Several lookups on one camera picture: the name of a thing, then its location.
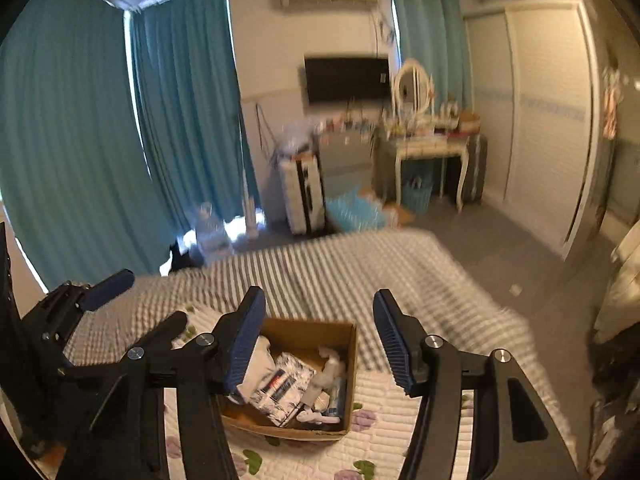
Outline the floral tissue pack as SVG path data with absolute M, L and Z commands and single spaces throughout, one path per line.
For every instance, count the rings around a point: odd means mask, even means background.
M 276 369 L 250 397 L 250 405 L 274 426 L 284 427 L 297 413 L 300 401 L 317 371 L 297 356 L 283 352 Z

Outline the white plush with green ring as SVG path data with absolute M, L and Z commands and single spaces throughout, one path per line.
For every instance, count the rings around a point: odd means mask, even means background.
M 296 415 L 296 420 L 309 425 L 337 425 L 342 419 L 323 416 L 322 412 L 329 404 L 330 390 L 335 378 L 346 378 L 346 366 L 333 349 L 320 347 L 319 354 L 326 362 L 322 370 L 311 379 L 300 401 L 302 408 Z

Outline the brown cardboard box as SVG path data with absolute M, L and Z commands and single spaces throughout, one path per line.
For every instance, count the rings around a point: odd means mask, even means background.
M 267 318 L 224 426 L 305 442 L 333 442 L 352 423 L 357 327 L 349 322 Z

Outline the clear water jug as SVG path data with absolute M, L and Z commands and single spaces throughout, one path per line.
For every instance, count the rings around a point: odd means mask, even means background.
M 206 263 L 226 258 L 232 254 L 232 241 L 224 222 L 215 214 L 211 203 L 201 203 L 196 212 L 192 247 Z

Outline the teal curtain left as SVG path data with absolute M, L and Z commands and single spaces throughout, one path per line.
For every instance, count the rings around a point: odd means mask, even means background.
M 1 46 L 1 193 L 48 287 L 154 274 L 172 231 L 132 109 L 122 12 L 29 0 Z

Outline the teal curtain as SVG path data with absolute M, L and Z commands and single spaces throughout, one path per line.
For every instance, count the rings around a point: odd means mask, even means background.
M 435 105 L 454 98 L 471 105 L 468 37 L 460 0 L 393 0 L 403 60 L 418 61 L 434 79 Z
M 259 197 L 229 18 L 228 0 L 167 0 L 130 18 L 142 143 L 175 235 L 201 204 L 229 222 Z
M 154 274 L 172 231 L 132 109 L 122 12 L 29 0 L 1 46 L 1 193 L 48 287 Z

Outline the white clothes pile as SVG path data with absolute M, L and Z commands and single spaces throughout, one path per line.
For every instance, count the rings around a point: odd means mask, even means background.
M 596 344 L 605 344 L 640 320 L 639 252 L 639 222 L 636 222 L 611 255 L 616 270 L 593 324 Z

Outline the white suitcase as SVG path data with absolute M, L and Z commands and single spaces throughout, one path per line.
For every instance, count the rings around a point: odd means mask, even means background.
M 316 156 L 281 158 L 278 163 L 288 226 L 306 235 L 326 226 L 326 208 Z

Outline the blue plastic bag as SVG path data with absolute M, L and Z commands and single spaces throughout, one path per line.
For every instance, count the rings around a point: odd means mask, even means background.
M 360 188 L 326 200 L 326 216 L 338 232 L 362 232 L 383 229 L 387 218 L 382 203 Z

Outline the clear plastic bag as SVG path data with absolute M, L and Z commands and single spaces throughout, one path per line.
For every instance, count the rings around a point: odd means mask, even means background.
M 281 157 L 294 157 L 311 147 L 314 123 L 308 119 L 297 119 L 282 127 L 277 136 L 277 153 Z

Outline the grey mini fridge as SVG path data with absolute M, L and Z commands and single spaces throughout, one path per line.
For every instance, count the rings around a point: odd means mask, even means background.
M 356 188 L 370 188 L 373 178 L 370 133 L 322 132 L 314 142 L 325 198 L 335 198 Z

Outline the teal storage basket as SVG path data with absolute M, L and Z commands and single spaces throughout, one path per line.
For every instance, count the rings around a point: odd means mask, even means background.
M 401 189 L 401 205 L 416 216 L 422 216 L 428 209 L 433 191 L 431 178 L 415 176 L 406 181 Z

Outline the teal curtain middle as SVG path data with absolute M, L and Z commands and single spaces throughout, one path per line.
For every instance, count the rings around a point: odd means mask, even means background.
M 228 0 L 167 0 L 130 18 L 142 143 L 175 235 L 201 204 L 229 222 L 259 197 L 229 18 Z

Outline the dark suitcase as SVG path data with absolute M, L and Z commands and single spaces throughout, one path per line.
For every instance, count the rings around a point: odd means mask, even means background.
M 462 188 L 462 203 L 479 203 L 483 197 L 486 178 L 488 141 L 482 134 L 470 136 L 466 142 L 468 152 L 468 168 L 464 177 Z

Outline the white dressing table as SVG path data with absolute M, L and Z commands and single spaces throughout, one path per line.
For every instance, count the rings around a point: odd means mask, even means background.
M 456 206 L 457 211 L 462 211 L 463 185 L 470 162 L 467 140 L 450 140 L 448 136 L 436 136 L 436 134 L 422 136 L 422 138 L 388 138 L 380 141 L 380 149 L 393 159 L 395 203 L 397 205 L 401 204 L 401 169 L 405 160 L 448 159 L 451 157 L 460 159 L 461 170 L 457 187 Z

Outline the white oval vanity mirror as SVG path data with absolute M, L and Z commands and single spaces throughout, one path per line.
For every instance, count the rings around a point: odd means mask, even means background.
M 393 118 L 422 117 L 434 114 L 435 83 L 421 63 L 408 58 L 392 82 Z

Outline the white louvered wardrobe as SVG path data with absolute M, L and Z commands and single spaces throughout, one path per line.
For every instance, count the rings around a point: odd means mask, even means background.
M 484 200 L 567 258 L 588 219 L 601 119 L 584 0 L 502 0 L 464 21 Z

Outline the pink hanging garment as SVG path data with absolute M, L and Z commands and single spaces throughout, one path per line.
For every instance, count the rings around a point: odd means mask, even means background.
M 603 136 L 606 140 L 614 141 L 616 139 L 618 130 L 618 104 L 623 101 L 623 89 L 622 81 L 620 80 L 620 71 L 617 68 L 613 68 L 611 66 L 605 67 L 605 69 L 603 70 L 603 82 Z

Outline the teal curtain right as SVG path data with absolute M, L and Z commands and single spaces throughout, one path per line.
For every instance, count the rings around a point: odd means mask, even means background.
M 468 37 L 460 0 L 393 0 L 403 60 L 418 61 L 434 79 L 435 105 L 454 98 L 471 105 Z

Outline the black wall television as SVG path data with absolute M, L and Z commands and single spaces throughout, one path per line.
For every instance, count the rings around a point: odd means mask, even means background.
M 310 104 L 390 99 L 390 63 L 379 56 L 307 56 L 304 61 Z

